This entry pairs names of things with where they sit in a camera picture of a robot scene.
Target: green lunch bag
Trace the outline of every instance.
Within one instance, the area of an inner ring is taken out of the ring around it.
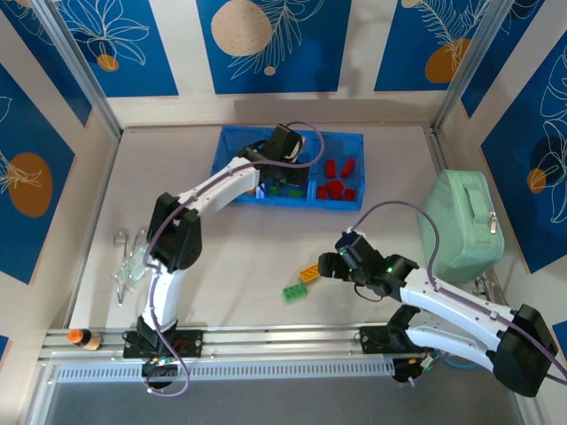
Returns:
[[[439,254],[433,263],[433,274],[439,279],[465,283],[501,259],[504,236],[482,173],[442,171],[422,207],[439,227]],[[435,234],[421,214],[419,226],[429,261]]]

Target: orange circle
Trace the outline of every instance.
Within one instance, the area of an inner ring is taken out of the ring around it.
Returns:
[[[118,69],[118,60],[114,56],[102,54],[97,58],[98,66],[109,73],[113,73]]]
[[[33,219],[44,215],[50,206],[53,180],[43,158],[35,153],[20,153],[11,161],[8,174],[13,179],[8,190],[16,209]]]
[[[82,340],[83,333],[80,329],[71,329],[67,334],[67,339],[72,343],[79,343]]]
[[[425,66],[427,80],[437,84],[451,82],[469,45],[470,39],[460,38],[438,48]]]
[[[528,174],[528,189],[532,193],[535,193],[537,195],[538,193],[543,192],[545,188],[546,188],[546,174],[543,171],[541,171],[539,168],[534,168]]]

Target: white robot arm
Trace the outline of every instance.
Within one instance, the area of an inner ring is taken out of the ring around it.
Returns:
[[[354,231],[345,232],[335,248],[337,252],[319,258],[322,276],[354,282],[405,303],[386,326],[361,328],[364,352],[415,353],[428,348],[456,354],[485,367],[518,394],[535,397],[557,354],[537,310],[522,305],[515,311],[474,297],[409,259],[384,258]]]

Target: cable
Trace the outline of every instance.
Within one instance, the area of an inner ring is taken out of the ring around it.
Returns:
[[[450,367],[454,367],[455,369],[461,369],[461,370],[472,370],[472,369],[476,369],[478,367],[478,364],[476,363],[459,363],[458,361],[454,361],[452,359],[444,359],[443,361],[445,361],[445,363],[447,365],[449,365]]]
[[[169,350],[169,352],[173,355],[173,357],[177,361],[179,361],[179,363],[181,364],[181,366],[183,368],[183,371],[185,372],[185,383],[184,383],[183,387],[180,390],[178,390],[176,392],[172,392],[172,393],[161,393],[161,392],[155,391],[150,385],[149,377],[146,377],[144,384],[145,384],[149,393],[154,394],[156,396],[160,396],[160,397],[177,397],[177,396],[180,396],[189,387],[189,374],[190,374],[189,368],[187,367],[187,365],[183,361],[183,358],[171,346],[171,344],[168,342],[167,338],[164,337],[163,332],[161,331],[161,328],[160,328],[160,325],[159,325],[158,316],[155,313],[154,296],[155,296],[156,288],[158,286],[158,279],[161,276],[161,265],[160,264],[155,265],[155,264],[152,264],[149,261],[150,252],[153,251],[153,248],[155,247],[156,242],[158,242],[159,237],[164,232],[164,230],[169,225],[169,223],[171,223],[175,219],[175,217],[177,217],[177,215],[185,207],[187,207],[187,205],[189,205],[192,202],[194,202],[195,200],[197,200],[198,197],[200,197],[203,193],[207,192],[209,189],[216,186],[217,184],[222,182],[227,177],[230,177],[234,173],[238,173],[239,171],[245,170],[246,168],[250,168],[250,167],[253,167],[253,166],[281,166],[281,167],[284,167],[284,168],[308,168],[308,167],[312,166],[313,164],[315,164],[317,161],[319,161],[319,159],[321,159],[321,157],[324,153],[324,150],[325,150],[325,141],[324,141],[324,138],[322,136],[321,131],[319,131],[319,129],[317,129],[312,124],[309,124],[309,123],[303,122],[303,121],[290,122],[289,124],[286,125],[286,127],[293,126],[293,125],[296,125],[296,124],[307,126],[307,127],[311,128],[317,134],[317,137],[319,138],[319,142],[321,143],[321,149],[319,150],[319,153],[317,154],[317,156],[314,159],[307,162],[306,164],[292,164],[292,163],[287,163],[287,162],[279,162],[279,161],[272,161],[272,160],[265,159],[265,160],[250,162],[248,164],[243,164],[241,166],[234,167],[233,169],[227,171],[226,173],[219,175],[218,177],[213,179],[211,182],[209,182],[208,184],[203,186],[201,189],[197,190],[197,192],[194,193],[189,199],[187,199],[185,202],[183,202],[177,208],[175,208],[166,217],[166,219],[161,223],[161,225],[158,227],[158,230],[156,230],[156,233],[151,238],[151,241],[148,243],[148,247],[147,247],[146,252],[144,254],[144,265],[146,267],[153,269],[154,272],[155,272],[155,275],[154,275],[154,277],[151,281],[150,295],[148,297],[148,306],[150,307],[151,321],[153,322],[153,326],[155,328],[156,334],[158,334],[159,340],[165,345],[165,347]]]
[[[483,307],[482,305],[477,305],[475,303],[473,303],[472,301],[468,300],[465,297],[462,297],[460,295],[454,294],[453,292],[446,290],[445,288],[443,288],[441,285],[437,284],[437,282],[435,281],[435,277],[433,276],[433,261],[435,261],[435,258],[437,257],[437,254],[439,252],[439,229],[437,227],[437,225],[435,224],[435,222],[433,221],[433,219],[431,218],[431,216],[425,212],[425,210],[418,205],[414,205],[410,202],[406,202],[406,201],[386,201],[386,202],[381,202],[379,204],[376,204],[374,206],[372,206],[368,211],[366,211],[364,213],[364,215],[362,215],[362,217],[356,222],[354,223],[354,226],[352,227],[352,231],[355,231],[355,229],[357,229],[364,220],[366,220],[366,218],[377,208],[379,208],[380,206],[384,206],[384,205],[405,205],[405,206],[409,206],[415,210],[417,210],[419,213],[422,214],[423,217],[425,217],[425,219],[427,219],[427,221],[430,222],[431,227],[433,228],[433,233],[435,233],[435,246],[433,248],[433,252],[431,253],[431,257],[429,259],[429,263],[427,264],[427,277],[429,278],[429,281],[431,283],[431,285],[433,286],[433,288],[445,295],[448,298],[452,298],[454,301],[460,302],[463,305],[466,305],[470,308],[472,308],[473,310],[476,310],[482,314],[485,314],[487,316],[490,316],[492,311],[486,307]],[[560,362],[559,360],[557,360],[555,358],[555,356],[546,348],[544,347],[540,341],[538,341],[537,339],[535,339],[533,336],[531,336],[530,334],[528,334],[525,330],[523,330],[522,328],[520,328],[519,326],[516,325],[516,323],[509,321],[503,317],[501,317],[500,315],[496,316],[496,320],[498,322],[500,322],[501,324],[505,325],[507,328],[512,328],[513,330],[515,330],[518,334],[520,334],[521,336],[523,336],[525,339],[527,339],[531,344],[533,344],[544,356],[546,356],[546,358],[555,366],[557,367],[557,369],[559,369],[559,371],[561,372],[561,374],[565,377],[565,379],[562,378],[557,378],[555,376],[552,375],[547,375],[548,378],[550,378],[552,381],[555,381],[557,383],[561,383],[563,385],[567,385],[567,368],[565,368]]]
[[[361,295],[361,293],[358,291],[358,287],[362,286],[362,285],[358,285],[358,284],[354,284],[354,292],[356,292],[356,295],[358,295],[360,298],[366,299],[367,301],[370,301],[371,303],[379,303],[380,301],[382,301],[382,299],[384,297],[380,297],[379,299],[371,299],[368,297],[364,297],[363,295]]]

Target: red lego brick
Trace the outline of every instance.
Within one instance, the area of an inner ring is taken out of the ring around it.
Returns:
[[[324,186],[317,187],[317,199],[327,199],[327,188]]]
[[[348,179],[351,174],[353,173],[354,170],[354,159],[349,158],[346,161],[345,167],[343,168],[343,171],[340,173],[341,178],[343,179]]]
[[[328,179],[337,177],[337,164],[334,159],[325,160],[325,177]]]
[[[354,189],[345,189],[345,196],[343,197],[345,201],[354,201],[356,200],[356,190]]]
[[[343,189],[345,188],[345,185],[343,184],[343,182],[341,180],[333,180],[331,182],[328,182],[325,187],[327,188],[327,190],[332,194],[332,193],[338,193],[341,194]]]

